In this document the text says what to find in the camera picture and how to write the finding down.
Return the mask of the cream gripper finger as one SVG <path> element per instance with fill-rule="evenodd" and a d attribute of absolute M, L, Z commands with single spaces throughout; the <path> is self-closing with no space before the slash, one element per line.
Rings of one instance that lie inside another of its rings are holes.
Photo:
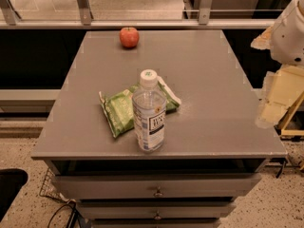
<path fill-rule="evenodd" d="M 277 72 L 267 72 L 257 108 L 256 125 L 275 126 L 304 92 L 304 66 L 282 65 Z"/>
<path fill-rule="evenodd" d="M 251 47 L 260 50 L 270 49 L 272 31 L 273 26 L 266 28 L 261 34 L 258 35 L 258 37 L 252 41 Z"/>

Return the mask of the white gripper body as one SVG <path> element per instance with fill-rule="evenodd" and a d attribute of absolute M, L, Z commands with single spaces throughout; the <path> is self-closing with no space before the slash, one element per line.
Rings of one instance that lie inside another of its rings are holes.
<path fill-rule="evenodd" d="M 270 51 L 281 64 L 304 66 L 304 0 L 292 0 L 275 20 Z"/>

